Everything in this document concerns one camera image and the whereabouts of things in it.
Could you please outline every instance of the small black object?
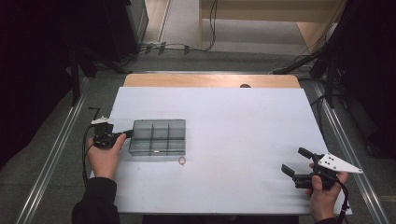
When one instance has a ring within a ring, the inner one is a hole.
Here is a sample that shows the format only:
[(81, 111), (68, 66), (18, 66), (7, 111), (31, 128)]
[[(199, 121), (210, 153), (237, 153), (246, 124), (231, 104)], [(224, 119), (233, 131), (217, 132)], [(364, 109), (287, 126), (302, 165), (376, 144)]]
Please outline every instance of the small black object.
[(190, 47), (185, 45), (184, 46), (184, 55), (188, 54), (190, 52)]
[(166, 47), (166, 41), (161, 43), (160, 51), (158, 51), (158, 55), (163, 54), (163, 52), (165, 51), (165, 47)]
[(126, 134), (126, 138), (131, 138), (134, 134), (133, 130), (129, 130), (123, 133), (113, 133), (114, 125), (109, 123), (98, 123), (95, 124), (95, 130), (93, 137), (93, 145), (101, 149), (110, 149), (114, 146), (117, 138), (123, 133)]
[(153, 46), (153, 44), (151, 43), (150, 45), (148, 45), (148, 46), (146, 47), (145, 54), (148, 54), (148, 53), (151, 52), (152, 46)]
[(96, 110), (96, 113), (95, 113), (95, 115), (93, 116), (93, 119), (96, 119), (96, 118), (98, 117), (100, 108), (99, 108), (99, 107), (91, 107), (91, 106), (89, 106), (88, 109)]
[(242, 84), (242, 85), (240, 86), (240, 88), (250, 88), (250, 85), (249, 85), (249, 84)]
[(308, 175), (296, 175), (295, 172), (285, 164), (282, 164), (282, 172), (291, 177), (297, 189), (312, 189), (312, 176), (318, 175), (322, 181), (323, 189), (330, 190), (337, 180), (337, 173), (318, 165), (318, 162), (324, 155), (312, 153), (303, 147), (300, 147), (298, 152), (304, 157), (312, 159), (314, 162), (313, 172)]

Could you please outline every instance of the metal rail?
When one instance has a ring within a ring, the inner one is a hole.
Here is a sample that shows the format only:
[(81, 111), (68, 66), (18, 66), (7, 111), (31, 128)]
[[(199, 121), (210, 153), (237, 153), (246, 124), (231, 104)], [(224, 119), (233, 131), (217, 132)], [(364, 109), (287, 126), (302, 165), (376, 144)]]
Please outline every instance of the metal rail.
[[(324, 89), (318, 83), (314, 84), (315, 91), (318, 96), (321, 96), (324, 93)], [(341, 125), (341, 122), (337, 116), (337, 113), (334, 109), (331, 109), (327, 103), (324, 104), (324, 111), (326, 116), (332, 126), (332, 130), (340, 144), (340, 148), (346, 157), (346, 161), (362, 168), (361, 163), (359, 162), (358, 157), (355, 154), (352, 144), (350, 143), (347, 134)], [(390, 223), (387, 214), (382, 207), (381, 202), (378, 199), (378, 196), (375, 193), (375, 190), (365, 173), (360, 175), (354, 175), (356, 183), (361, 190), (361, 196), (363, 200), (366, 202), (366, 205), (370, 211), (370, 214), (377, 224), (388, 224)]]
[(85, 98), (87, 96), (87, 90), (89, 87), (90, 81), (86, 77), (84, 77), (81, 86), (81, 96), (77, 101), (76, 105), (70, 109), (66, 120), (64, 121), (64, 125), (62, 126), (62, 129), (59, 132), (58, 137), (56, 138), (52, 146), (46, 163), (41, 169), (40, 175), (35, 181), (35, 184), (33, 185), (29, 196), (26, 199), (25, 205), (22, 208), (16, 223), (30, 223), (32, 221), (32, 218), (35, 215), (35, 210), (40, 204), (47, 185), (50, 182), (50, 177), (52, 176), (52, 173), (55, 170), (56, 165), (58, 164), (58, 160), (62, 155), (62, 151), (64, 150), (64, 145), (67, 141), (67, 138), (69, 137), (69, 134), (77, 119), (78, 113), (85, 101)]

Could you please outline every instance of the gray floor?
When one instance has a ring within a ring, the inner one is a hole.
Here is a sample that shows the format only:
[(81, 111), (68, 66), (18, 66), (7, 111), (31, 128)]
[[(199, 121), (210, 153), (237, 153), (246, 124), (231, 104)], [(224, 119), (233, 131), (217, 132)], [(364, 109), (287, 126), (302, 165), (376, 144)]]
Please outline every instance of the gray floor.
[[(164, 38), (170, 36), (169, 34), (171, 33), (168, 30), (168, 33), (165, 32)], [(295, 39), (284, 41), (285, 43), (293, 43)], [(281, 48), (281, 42), (278, 44), (279, 50), (283, 50)], [(125, 66), (125, 69), (133, 70), (136, 73), (145, 71), (221, 71), (245, 74), (268, 74), (276, 68), (292, 63), (295, 56), (299, 53), (293, 54), (241, 53), (220, 50), (218, 52), (192, 51), (184, 55), (182, 51), (166, 50), (164, 54), (159, 55), (158, 50), (153, 50), (149, 54), (141, 54), (133, 58)], [(306, 72), (309, 70), (309, 67), (302, 67), (301, 70), (303, 72), (297, 70), (293, 74), (296, 74), (298, 77), (307, 77)], [(109, 115), (118, 87), (122, 86), (124, 79), (125, 75), (115, 74), (112, 70), (99, 72), (95, 79), (89, 79), (86, 99), (82, 104), (71, 133), (65, 141), (64, 150), (55, 166), (49, 184), (38, 202), (38, 207), (31, 221), (32, 223), (71, 222), (72, 208), (81, 199), (84, 192), (81, 179), (80, 148), (83, 132), (91, 122), (93, 116), (93, 112), (88, 110), (88, 106), (101, 107), (101, 115)], [(304, 88), (310, 102), (318, 98), (314, 90), (313, 81), (301, 81), (301, 86)], [(380, 199), (385, 198), (385, 196), (393, 197), (393, 201), (384, 200), (381, 203), (389, 217), (389, 223), (396, 223), (396, 215), (394, 214), (394, 211), (396, 211), (396, 202), (394, 200), (396, 195), (396, 180), (393, 173), (396, 170), (396, 162), (394, 160), (380, 160), (371, 157), (366, 150), (364, 139), (353, 118), (339, 104), (336, 98), (334, 102), (339, 119), (345, 127), (355, 153), (361, 161), (361, 168), (368, 175), (375, 193)], [(71, 110), (70, 103), (71, 93), (66, 95), (57, 105), (29, 146), (12, 158), (1, 169), (0, 223), (14, 223), (17, 220), (28, 199), (32, 186), (39, 177), (41, 169), (52, 150), (55, 139)], [(339, 149), (340, 146), (334, 135), (332, 126), (326, 119), (323, 120), (323, 129), (329, 151), (344, 158), (343, 153)], [(366, 205), (366, 201), (361, 195), (361, 190), (357, 185), (354, 175), (349, 178), (348, 189), (350, 191), (349, 202), (354, 213), (353, 216), (348, 216), (349, 223), (375, 223)], [(141, 223), (140, 215), (121, 214), (120, 216), (121, 223)], [(301, 217), (301, 223), (312, 223), (312, 220), (310, 217)]]
[[(209, 20), (203, 20), (202, 46), (210, 45)], [(297, 22), (216, 20), (214, 51), (298, 55), (306, 49)]]

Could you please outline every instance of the finger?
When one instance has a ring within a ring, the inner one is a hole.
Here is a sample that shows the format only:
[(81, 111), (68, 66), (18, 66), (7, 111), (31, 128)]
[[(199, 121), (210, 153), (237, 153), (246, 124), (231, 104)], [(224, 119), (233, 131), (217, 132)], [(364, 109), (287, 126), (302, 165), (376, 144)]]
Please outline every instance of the finger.
[(306, 189), (306, 190), (305, 190), (305, 194), (311, 195), (311, 194), (312, 194), (312, 189)]
[(345, 184), (347, 182), (348, 173), (344, 173), (344, 172), (338, 173), (337, 177), (341, 183)]
[(312, 187), (314, 190), (322, 190), (322, 182), (318, 175), (312, 176)]
[(120, 136), (117, 138), (117, 141), (116, 141), (116, 143), (114, 144), (113, 148), (116, 148), (117, 150), (120, 150), (120, 149), (122, 148), (122, 145), (123, 145), (124, 142), (125, 142), (125, 139), (126, 139), (126, 134), (123, 133), (122, 135), (120, 135)]

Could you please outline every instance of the black cable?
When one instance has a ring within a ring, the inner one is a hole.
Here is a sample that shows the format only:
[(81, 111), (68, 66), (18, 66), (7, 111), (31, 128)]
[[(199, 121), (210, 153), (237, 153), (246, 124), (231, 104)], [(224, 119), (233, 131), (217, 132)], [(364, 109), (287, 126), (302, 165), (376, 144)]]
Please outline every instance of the black cable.
[[(303, 56), (305, 56), (305, 57), (308, 57), (308, 56), (309, 56), (309, 57), (312, 57), (310, 54), (309, 54), (309, 55), (303, 55), (303, 53), (301, 53), (300, 55), (298, 55), (297, 57), (295, 57), (294, 60), (293, 60), (293, 63), (296, 63), (297, 59), (300, 58), (300, 57), (303, 57)], [(306, 67), (309, 67), (310, 69), (312, 69), (312, 66), (310, 66), (310, 65), (306, 65), (306, 64), (305, 64), (305, 65), (302, 65), (302, 67), (303, 67), (303, 66), (306, 66)]]
[(343, 205), (341, 206), (340, 215), (337, 218), (337, 224), (342, 224), (344, 218), (346, 217), (346, 211), (347, 209), (349, 209), (349, 206), (347, 205), (347, 199), (349, 197), (349, 193), (347, 191), (347, 187), (345, 186), (345, 184), (341, 183), (339, 179), (336, 179), (335, 182), (337, 182), (341, 186), (341, 189), (343, 190), (345, 195)]
[(297, 77), (297, 80), (298, 81), (316, 81), (316, 82), (319, 82), (319, 83), (324, 84), (324, 85), (327, 84), (327, 82), (322, 80), (322, 79), (312, 78), (312, 77)]
[(95, 115), (93, 115), (93, 120), (96, 120), (96, 119), (97, 119), (97, 117), (98, 117), (98, 114), (99, 114), (100, 108), (99, 108), (99, 107), (91, 107), (91, 106), (89, 106), (89, 107), (88, 107), (88, 109), (91, 109), (91, 110), (96, 110), (96, 112), (95, 112)]
[[(332, 21), (332, 20), (335, 18), (335, 16), (337, 15), (338, 11), (340, 10), (340, 8), (341, 8), (341, 6), (342, 6), (343, 4), (344, 4), (344, 0), (341, 1), (340, 5), (338, 5), (338, 8), (335, 10), (334, 14), (332, 15), (332, 19), (331, 19), (330, 21)], [(326, 32), (324, 32), (324, 34), (323, 34), (317, 41), (315, 41), (314, 44), (312, 44), (311, 46), (307, 47), (303, 52), (301, 52), (297, 57), (295, 57), (293, 61), (296, 62), (296, 60), (297, 60), (299, 57), (304, 56), (303, 54), (304, 54), (307, 50), (309, 50), (311, 47), (315, 46), (320, 40), (322, 40), (323, 38), (325, 38), (325, 37), (327, 36), (327, 34), (329, 33), (329, 31), (332, 29), (332, 27), (333, 27), (333, 24), (332, 24), (329, 28), (327, 28)]]
[(344, 220), (346, 221), (346, 224), (349, 224), (349, 221), (347, 220), (347, 217), (344, 217)]
[(317, 103), (317, 111), (318, 111), (318, 126), (319, 126), (319, 130), (320, 130), (320, 133), (321, 133), (321, 135), (323, 137), (323, 140), (326, 143), (326, 138), (325, 138), (324, 132), (323, 132), (322, 118), (321, 118), (321, 109), (323, 107), (324, 99), (325, 99), (325, 96), (323, 95), (323, 97), (318, 101), (318, 103)]
[[(311, 71), (311, 69), (312, 69), (312, 66), (310, 66), (310, 65), (302, 65), (301, 67), (309, 67), (309, 71)], [(309, 71), (303, 71), (303, 70), (301, 70), (301, 67), (299, 67), (299, 68), (297, 68), (297, 70), (299, 70), (300, 72), (309, 72)]]
[[(215, 15), (214, 15), (214, 20), (213, 20), (213, 25), (212, 25), (213, 8), (215, 9)], [(214, 0), (212, 8), (210, 9), (210, 17), (209, 17), (210, 29), (212, 30), (212, 40), (210, 41), (209, 47), (205, 49), (206, 51), (211, 50), (216, 42), (216, 16), (217, 16), (217, 14), (218, 14), (218, 0)]]
[(312, 105), (316, 104), (316, 103), (317, 103), (319, 100), (321, 100), (322, 98), (324, 98), (324, 95), (319, 96), (319, 98), (316, 99), (314, 102), (312, 102), (310, 105), (312, 106)]
[(88, 132), (90, 131), (90, 128), (94, 127), (93, 125), (88, 126), (88, 128), (85, 130), (84, 132), (84, 136), (82, 139), (82, 151), (81, 151), (81, 158), (82, 158), (82, 180), (84, 181), (84, 186), (85, 188), (87, 188), (87, 182), (88, 182), (88, 176), (87, 176), (87, 167), (85, 164), (85, 158), (87, 156), (87, 152), (88, 150), (90, 150), (90, 148), (93, 146), (91, 145), (87, 151), (85, 151), (85, 146), (87, 144), (87, 135)]
[(125, 65), (127, 65), (128, 63), (130, 63), (132, 61), (132, 59), (138, 55), (140, 55), (141, 53), (145, 52), (146, 49), (141, 49), (138, 53), (131, 55), (130, 58), (128, 59), (128, 61), (126, 63), (123, 63), (122, 65), (120, 65), (120, 67), (124, 67)]

